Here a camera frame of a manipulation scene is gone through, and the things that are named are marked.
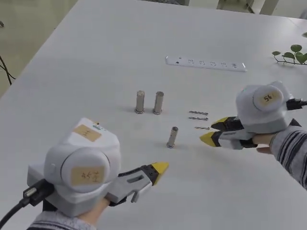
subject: striped sleeve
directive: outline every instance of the striped sleeve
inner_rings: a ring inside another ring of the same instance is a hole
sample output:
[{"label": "striped sleeve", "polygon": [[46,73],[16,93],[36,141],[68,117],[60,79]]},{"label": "striped sleeve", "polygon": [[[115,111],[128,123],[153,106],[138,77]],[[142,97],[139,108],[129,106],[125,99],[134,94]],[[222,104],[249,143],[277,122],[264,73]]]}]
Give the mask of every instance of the striped sleeve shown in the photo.
[{"label": "striped sleeve", "polygon": [[272,139],[270,148],[277,161],[307,189],[307,132],[289,126]]},{"label": "striped sleeve", "polygon": [[67,217],[59,211],[44,211],[27,230],[96,230],[96,228],[78,218]]}]

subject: outlet socket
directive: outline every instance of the outlet socket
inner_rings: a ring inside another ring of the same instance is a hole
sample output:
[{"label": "outlet socket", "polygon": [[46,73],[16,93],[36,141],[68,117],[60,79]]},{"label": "outlet socket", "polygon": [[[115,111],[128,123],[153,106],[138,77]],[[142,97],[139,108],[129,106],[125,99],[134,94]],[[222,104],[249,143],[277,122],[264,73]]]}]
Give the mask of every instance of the outlet socket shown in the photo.
[{"label": "outlet socket", "polygon": [[207,61],[203,59],[194,59],[186,57],[166,57],[166,63],[174,66],[188,66],[207,69],[221,69],[229,71],[246,72],[244,63],[231,61]]}]

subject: handwritten label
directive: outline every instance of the handwritten label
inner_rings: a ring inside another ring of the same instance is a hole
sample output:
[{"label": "handwritten label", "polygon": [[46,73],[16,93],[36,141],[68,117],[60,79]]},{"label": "handwritten label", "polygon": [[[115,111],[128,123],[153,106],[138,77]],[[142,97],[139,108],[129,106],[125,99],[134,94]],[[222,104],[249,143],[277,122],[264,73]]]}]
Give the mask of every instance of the handwritten label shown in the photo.
[{"label": "handwritten label", "polygon": [[270,93],[267,93],[266,95],[263,95],[262,97],[259,98],[260,103],[263,106],[267,106],[276,100],[280,99],[280,94],[278,91],[272,91]]},{"label": "handwritten label", "polygon": [[71,170],[71,185],[100,184],[104,180],[104,167],[74,167]]},{"label": "handwritten label", "polygon": [[100,133],[90,129],[85,125],[80,125],[76,127],[73,131],[92,142],[96,141],[98,138],[101,137]]}]

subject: metal cylinder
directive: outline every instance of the metal cylinder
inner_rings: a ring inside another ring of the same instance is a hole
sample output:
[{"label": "metal cylinder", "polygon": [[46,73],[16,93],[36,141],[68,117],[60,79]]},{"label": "metal cylinder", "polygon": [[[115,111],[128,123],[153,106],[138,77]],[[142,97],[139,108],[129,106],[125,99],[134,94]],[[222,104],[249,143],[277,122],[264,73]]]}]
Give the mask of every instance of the metal cylinder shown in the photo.
[{"label": "metal cylinder", "polygon": [[155,102],[154,102],[154,108],[153,113],[156,115],[159,115],[162,113],[162,103],[163,103],[163,92],[157,92],[155,95]]},{"label": "metal cylinder", "polygon": [[136,93],[136,107],[135,112],[137,114],[144,113],[144,98],[145,98],[145,92],[143,90],[139,90]]},{"label": "metal cylinder", "polygon": [[169,136],[168,142],[167,142],[167,147],[172,149],[175,146],[175,139],[177,136],[177,132],[178,132],[178,127],[172,127],[171,130],[171,135]]}]

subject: human hand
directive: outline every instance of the human hand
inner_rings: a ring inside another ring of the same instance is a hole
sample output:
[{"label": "human hand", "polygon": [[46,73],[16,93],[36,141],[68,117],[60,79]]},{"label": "human hand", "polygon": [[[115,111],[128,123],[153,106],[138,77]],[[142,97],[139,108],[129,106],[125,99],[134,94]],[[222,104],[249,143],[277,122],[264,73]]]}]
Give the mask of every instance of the human hand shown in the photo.
[{"label": "human hand", "polygon": [[[259,134],[253,137],[254,144],[264,144],[264,145],[270,145],[270,142],[272,141],[275,134]],[[272,154],[270,147],[260,147],[257,148],[257,152],[260,153],[266,153],[266,154]]]},{"label": "human hand", "polygon": [[103,198],[96,204],[96,206],[92,210],[77,216],[77,218],[85,221],[86,223],[96,226],[100,215],[106,209],[106,207],[109,206],[109,204],[110,201]]}]

